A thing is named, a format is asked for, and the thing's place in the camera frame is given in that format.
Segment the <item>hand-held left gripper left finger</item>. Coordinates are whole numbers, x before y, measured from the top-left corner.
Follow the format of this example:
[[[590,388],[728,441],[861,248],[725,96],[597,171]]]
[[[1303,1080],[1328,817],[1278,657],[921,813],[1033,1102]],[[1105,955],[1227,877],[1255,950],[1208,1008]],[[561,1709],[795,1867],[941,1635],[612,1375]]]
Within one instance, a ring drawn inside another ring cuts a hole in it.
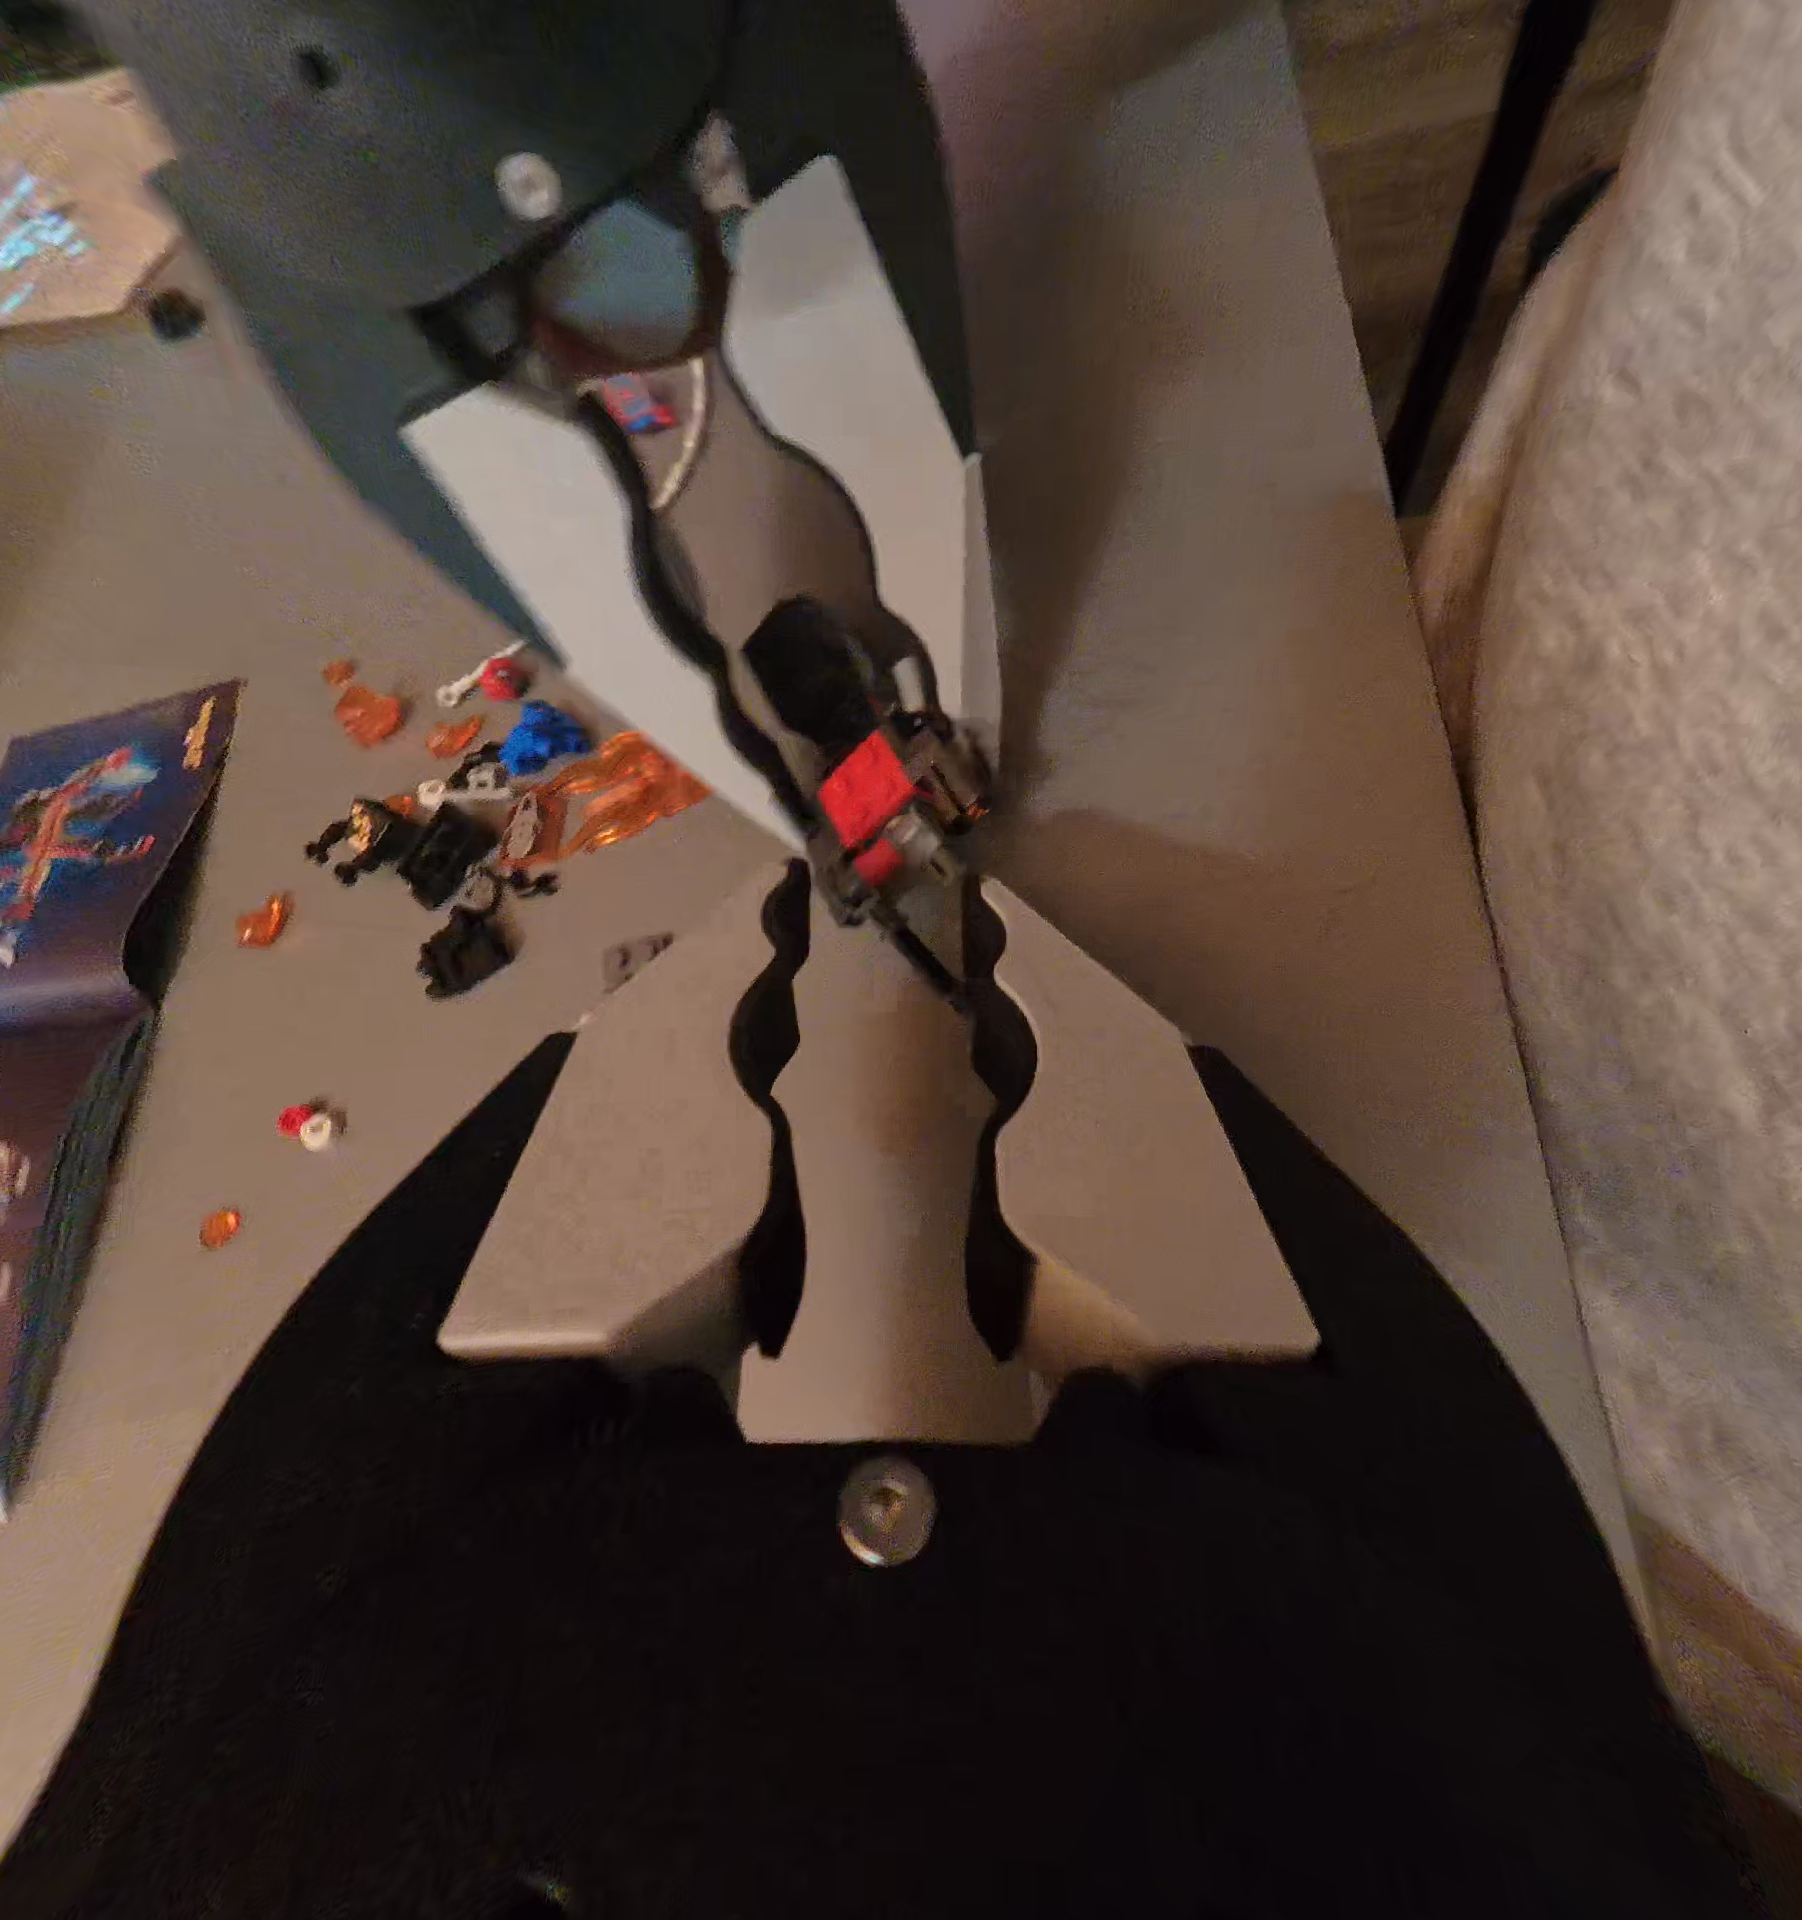
[[[811,871],[747,877],[577,1023],[440,1323],[449,1356],[736,1374],[806,1275],[793,1124]]]

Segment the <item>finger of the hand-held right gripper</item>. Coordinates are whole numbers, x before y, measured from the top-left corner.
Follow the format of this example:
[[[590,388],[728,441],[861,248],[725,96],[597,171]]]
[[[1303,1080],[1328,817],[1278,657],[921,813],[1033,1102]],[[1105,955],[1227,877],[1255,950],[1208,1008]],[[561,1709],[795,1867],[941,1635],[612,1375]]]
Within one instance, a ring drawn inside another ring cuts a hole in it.
[[[575,421],[483,386],[403,445],[533,615],[567,678],[791,852],[797,824],[721,724],[715,678],[663,636],[638,586],[626,486]]]
[[[982,455],[957,445],[837,158],[743,213],[723,344],[757,417],[840,483],[875,596],[924,644],[943,710],[997,757]]]

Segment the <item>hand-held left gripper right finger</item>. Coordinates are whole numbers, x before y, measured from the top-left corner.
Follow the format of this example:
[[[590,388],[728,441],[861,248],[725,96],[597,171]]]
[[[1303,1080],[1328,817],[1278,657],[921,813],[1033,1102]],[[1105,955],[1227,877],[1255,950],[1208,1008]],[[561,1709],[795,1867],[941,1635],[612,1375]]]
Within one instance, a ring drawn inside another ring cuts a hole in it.
[[[1040,1379],[1314,1356],[1176,1024],[997,880],[966,886],[965,973],[991,1098],[965,1242],[987,1350]]]

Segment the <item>red black lego assembly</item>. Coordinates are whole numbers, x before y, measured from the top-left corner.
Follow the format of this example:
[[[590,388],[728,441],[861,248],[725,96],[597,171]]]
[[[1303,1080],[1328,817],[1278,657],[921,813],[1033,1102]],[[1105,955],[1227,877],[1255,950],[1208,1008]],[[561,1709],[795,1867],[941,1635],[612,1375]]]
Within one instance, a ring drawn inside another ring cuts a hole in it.
[[[814,595],[779,598],[743,645],[791,765],[809,866],[837,924],[878,933],[932,992],[966,988],[907,902],[955,895],[987,819],[991,767],[940,700],[928,645],[895,616],[851,622]]]

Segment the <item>scattered loose lego pieces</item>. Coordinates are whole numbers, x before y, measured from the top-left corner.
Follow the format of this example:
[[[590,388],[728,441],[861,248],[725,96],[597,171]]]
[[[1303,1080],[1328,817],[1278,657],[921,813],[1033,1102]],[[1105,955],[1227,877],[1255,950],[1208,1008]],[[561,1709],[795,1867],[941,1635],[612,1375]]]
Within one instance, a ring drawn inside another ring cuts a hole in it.
[[[638,731],[533,693],[512,645],[448,710],[359,660],[318,669],[320,719],[283,737],[266,787],[266,890],[241,899],[237,973],[206,1002],[211,1060],[188,1120],[214,1146],[197,1245],[266,1221],[274,1168],[330,1164],[386,1095],[445,1085],[435,1010],[503,976],[521,907],[563,869],[705,800]]]

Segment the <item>open lego instruction booklet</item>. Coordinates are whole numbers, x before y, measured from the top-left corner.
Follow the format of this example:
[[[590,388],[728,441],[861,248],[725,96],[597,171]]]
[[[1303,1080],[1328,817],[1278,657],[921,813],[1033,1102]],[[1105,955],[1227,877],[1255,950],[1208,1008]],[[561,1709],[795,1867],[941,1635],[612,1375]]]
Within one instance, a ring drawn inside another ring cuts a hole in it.
[[[241,680],[15,737],[0,763],[0,1522],[85,1285]]]

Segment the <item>black metal table leg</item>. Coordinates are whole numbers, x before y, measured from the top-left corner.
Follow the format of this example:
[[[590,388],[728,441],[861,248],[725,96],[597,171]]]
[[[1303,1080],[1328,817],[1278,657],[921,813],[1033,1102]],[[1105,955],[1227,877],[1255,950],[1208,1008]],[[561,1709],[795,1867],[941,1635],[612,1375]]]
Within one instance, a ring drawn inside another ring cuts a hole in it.
[[[1397,512],[1412,502],[1449,384],[1480,316],[1543,134],[1597,13],[1597,2],[1527,2],[1519,14],[1485,150],[1382,441]]]

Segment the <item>person's grey sweater torso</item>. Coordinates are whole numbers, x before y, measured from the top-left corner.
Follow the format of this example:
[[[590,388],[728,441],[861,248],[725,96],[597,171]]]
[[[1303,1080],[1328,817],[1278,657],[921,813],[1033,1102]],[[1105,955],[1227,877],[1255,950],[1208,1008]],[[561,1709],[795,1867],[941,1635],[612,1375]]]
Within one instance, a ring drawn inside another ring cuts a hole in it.
[[[1802,1640],[1802,2],[1678,6],[1417,596],[1632,1502]]]

